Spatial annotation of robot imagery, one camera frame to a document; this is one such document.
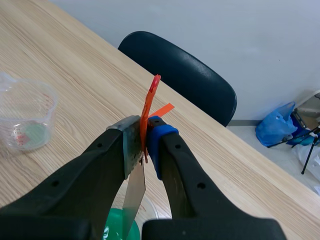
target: orange tape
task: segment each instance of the orange tape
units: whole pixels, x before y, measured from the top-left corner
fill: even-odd
[[[157,87],[159,85],[160,80],[161,80],[160,75],[157,74],[154,76],[153,81],[151,83],[151,87],[145,97],[145,103],[144,103],[144,107],[143,107],[141,119],[140,119],[140,138],[141,138],[142,151],[144,152],[145,163],[148,163],[148,158],[147,158],[148,152],[146,147],[148,115],[149,115],[151,104],[156,94]]]
[[[168,103],[167,105],[164,105],[163,107],[161,107],[160,109],[158,109],[157,111],[152,113],[149,116],[149,118],[153,117],[153,116],[158,116],[161,118],[163,115],[167,114],[168,112],[170,112],[174,108],[175,108],[175,106],[173,106],[171,103]]]

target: clamp jaw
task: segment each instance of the clamp jaw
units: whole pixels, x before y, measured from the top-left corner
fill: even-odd
[[[0,239],[101,240],[117,191],[136,164],[135,154],[141,154],[134,142],[139,128],[131,128],[132,135],[125,140],[124,129],[133,126],[134,119],[123,129],[107,128],[83,154],[1,208]],[[143,240],[286,239],[275,220],[250,216],[233,205],[201,168],[178,130],[161,118],[148,120],[146,143],[172,219],[145,222]]]

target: white plastic bag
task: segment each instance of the white plastic bag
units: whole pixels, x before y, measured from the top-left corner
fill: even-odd
[[[311,145],[302,146],[297,145],[292,149],[292,152],[297,156],[302,166],[305,165]],[[306,169],[312,173],[312,175],[320,181],[320,147],[314,146],[312,149],[309,162]]]

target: black stand leg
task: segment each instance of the black stand leg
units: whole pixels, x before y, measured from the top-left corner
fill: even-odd
[[[305,161],[305,164],[304,164],[304,166],[303,166],[303,169],[302,169],[301,174],[305,174],[305,170],[306,170],[307,164],[308,164],[308,162],[309,162],[309,158],[310,158],[310,155],[311,155],[311,153],[312,153],[312,149],[314,149],[314,146],[316,145],[317,140],[318,140],[318,138],[315,137],[314,140],[313,140],[313,142],[312,142],[312,145],[311,145],[311,148],[310,148],[308,157],[306,158],[306,161]]]

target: plastic bag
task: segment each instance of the plastic bag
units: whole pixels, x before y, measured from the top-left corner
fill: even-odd
[[[297,145],[292,149],[293,154],[297,156],[302,166],[304,166],[307,161],[310,148],[311,146]],[[313,147],[306,169],[310,171],[312,175],[320,181],[320,147],[319,146]]]
[[[255,135],[264,146],[281,142],[281,140],[297,130],[290,114],[295,108],[295,102],[290,102],[271,112],[256,127]]]

